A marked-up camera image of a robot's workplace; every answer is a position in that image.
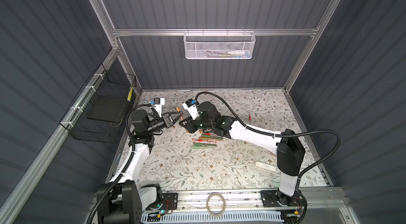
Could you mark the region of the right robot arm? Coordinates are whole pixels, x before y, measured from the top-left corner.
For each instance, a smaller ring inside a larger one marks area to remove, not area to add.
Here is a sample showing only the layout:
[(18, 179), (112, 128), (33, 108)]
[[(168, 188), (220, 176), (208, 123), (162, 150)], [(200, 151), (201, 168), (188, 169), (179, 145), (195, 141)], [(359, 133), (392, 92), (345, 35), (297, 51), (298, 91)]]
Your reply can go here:
[[(203, 93), (199, 92), (195, 98), (188, 99), (183, 103), (183, 108), (187, 110), (190, 116), (180, 121), (180, 126), (189, 133), (194, 133), (200, 129), (209, 130), (218, 136), (242, 140), (272, 152), (277, 157), (277, 166), (281, 172), (276, 197), (283, 205), (293, 202), (296, 195), (299, 194), (300, 181), (303, 175), (332, 156), (341, 144), (339, 133), (329, 129), (297, 134), (289, 129), (284, 132), (276, 132), (248, 125), (223, 98), (212, 94), (229, 109), (230, 116), (221, 115), (216, 106), (209, 101), (199, 102), (198, 98), (201, 95)], [(299, 138), (313, 134), (332, 134), (336, 137), (336, 143), (326, 156), (302, 169), (306, 151)]]

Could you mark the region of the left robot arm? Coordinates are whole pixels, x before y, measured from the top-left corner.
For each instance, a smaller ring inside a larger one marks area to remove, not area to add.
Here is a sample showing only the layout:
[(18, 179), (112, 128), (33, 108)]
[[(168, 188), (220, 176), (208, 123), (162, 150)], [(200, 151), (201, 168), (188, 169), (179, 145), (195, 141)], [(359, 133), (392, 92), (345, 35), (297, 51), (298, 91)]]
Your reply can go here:
[(149, 206), (162, 205), (162, 189), (158, 184), (138, 189), (136, 181), (152, 152), (154, 137), (182, 116), (181, 111), (159, 114), (152, 104), (140, 104), (127, 113), (125, 129), (131, 150), (119, 172), (98, 188), (97, 202), (86, 220), (88, 224), (95, 218), (100, 224), (139, 224)]

